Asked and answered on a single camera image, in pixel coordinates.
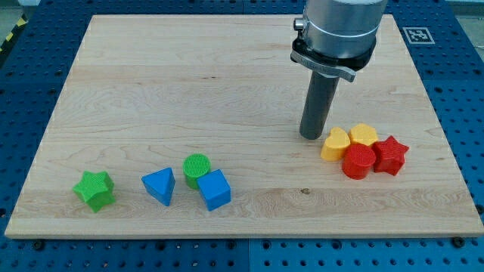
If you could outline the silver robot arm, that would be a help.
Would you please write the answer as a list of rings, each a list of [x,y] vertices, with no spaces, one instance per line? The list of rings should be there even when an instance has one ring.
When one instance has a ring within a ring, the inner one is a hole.
[[[355,79],[369,62],[386,0],[308,0],[293,21],[290,59],[328,78]]]

